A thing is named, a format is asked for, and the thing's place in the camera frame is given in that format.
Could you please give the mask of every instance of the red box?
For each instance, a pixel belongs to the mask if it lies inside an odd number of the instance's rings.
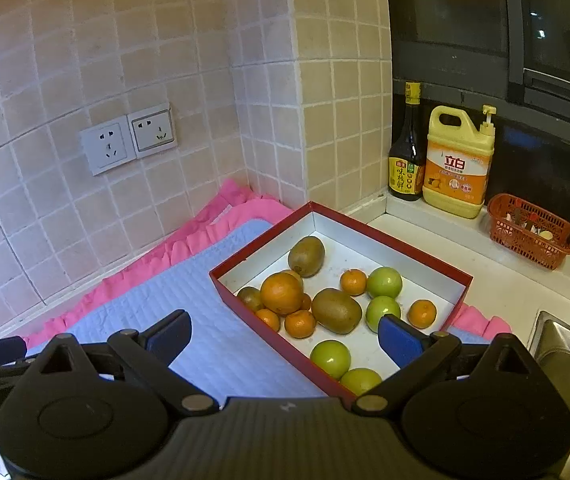
[[[432,326],[422,331],[425,333],[446,329],[451,324],[472,277],[397,238],[315,202],[294,211],[209,273],[225,304],[259,336],[326,394],[350,403],[355,396],[313,364],[308,356],[318,342],[336,339],[350,349],[351,367],[372,368],[383,379],[398,370],[380,349],[376,334],[365,324],[364,311],[370,300],[367,293],[355,298],[363,308],[363,319],[353,332],[338,335],[318,325],[314,334],[306,339],[291,338],[284,328],[274,332],[235,296],[242,287],[260,288],[268,275],[287,269],[289,250],[301,238],[312,234],[325,245],[325,261],[316,276],[304,280],[305,292],[310,297],[325,287],[340,288],[339,277],[347,269],[362,269],[369,274],[376,267],[394,267],[403,276],[403,290],[397,301],[404,320],[413,301],[430,299],[436,304],[438,316]]]

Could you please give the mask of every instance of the orange-brown basket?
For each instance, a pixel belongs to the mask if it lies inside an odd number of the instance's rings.
[[[554,270],[570,254],[570,241],[567,243],[570,223],[546,209],[511,194],[500,193],[489,201],[487,211],[492,218],[492,240],[537,264]],[[521,225],[513,221],[518,216]],[[554,238],[547,241],[524,227],[527,219],[535,228],[551,232]]]

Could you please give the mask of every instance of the dark glass bottle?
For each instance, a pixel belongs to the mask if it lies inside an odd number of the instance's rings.
[[[427,147],[422,142],[421,84],[405,83],[405,120],[398,140],[389,149],[389,190],[403,200],[423,196]]]

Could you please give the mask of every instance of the yellow plastic jug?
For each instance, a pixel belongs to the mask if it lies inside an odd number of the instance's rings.
[[[437,106],[430,116],[423,197],[434,207],[464,218],[475,218],[482,209],[494,155],[496,108],[483,105],[482,113],[486,119],[480,131],[458,108]],[[443,124],[442,115],[458,117],[460,126]]]

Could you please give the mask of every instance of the electrical outlet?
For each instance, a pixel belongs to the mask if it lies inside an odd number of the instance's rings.
[[[136,158],[126,116],[92,126],[81,133],[81,144],[93,175]]]
[[[129,114],[136,156],[152,155],[176,146],[169,103]]]

